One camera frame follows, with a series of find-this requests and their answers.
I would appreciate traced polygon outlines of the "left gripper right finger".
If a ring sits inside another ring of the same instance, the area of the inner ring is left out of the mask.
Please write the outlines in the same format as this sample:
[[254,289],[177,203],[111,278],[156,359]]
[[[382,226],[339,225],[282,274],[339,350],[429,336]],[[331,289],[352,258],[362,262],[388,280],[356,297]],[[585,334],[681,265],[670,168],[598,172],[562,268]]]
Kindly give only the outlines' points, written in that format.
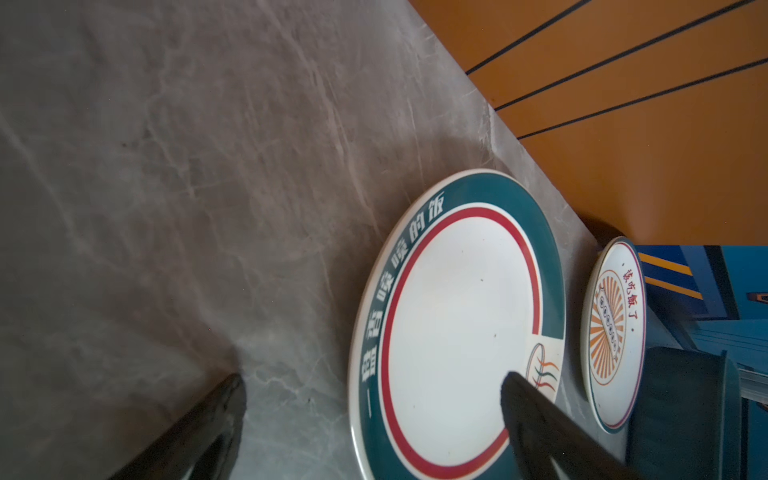
[[523,376],[509,372],[500,405],[515,461],[524,479],[636,479],[584,430],[537,391]]

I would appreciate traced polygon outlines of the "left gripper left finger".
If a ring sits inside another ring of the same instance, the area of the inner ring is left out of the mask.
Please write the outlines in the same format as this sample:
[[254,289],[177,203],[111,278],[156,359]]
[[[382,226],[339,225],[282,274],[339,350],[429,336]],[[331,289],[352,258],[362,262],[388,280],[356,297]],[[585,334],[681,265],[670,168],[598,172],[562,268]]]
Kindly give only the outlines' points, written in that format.
[[244,381],[233,373],[112,477],[228,479],[237,461],[246,407]]

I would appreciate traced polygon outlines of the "white orange sunburst plate back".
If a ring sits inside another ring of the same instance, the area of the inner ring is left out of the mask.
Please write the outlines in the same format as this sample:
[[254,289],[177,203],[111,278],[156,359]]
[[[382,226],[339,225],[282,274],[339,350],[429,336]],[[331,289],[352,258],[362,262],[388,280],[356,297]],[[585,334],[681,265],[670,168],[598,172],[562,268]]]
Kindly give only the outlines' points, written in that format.
[[646,350],[647,295],[638,252],[621,236],[600,253],[582,309],[581,363],[599,427],[620,432],[629,422]]

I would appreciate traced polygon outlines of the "white plate dark green rim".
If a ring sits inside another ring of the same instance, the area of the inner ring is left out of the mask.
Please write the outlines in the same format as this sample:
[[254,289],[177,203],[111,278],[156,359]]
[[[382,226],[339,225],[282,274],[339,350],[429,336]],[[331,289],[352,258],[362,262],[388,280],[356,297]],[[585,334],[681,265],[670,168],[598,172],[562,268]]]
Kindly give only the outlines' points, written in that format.
[[533,196],[488,169],[416,200],[359,305],[348,406],[366,479],[516,479],[501,409],[511,372],[554,401],[565,360],[560,256]]

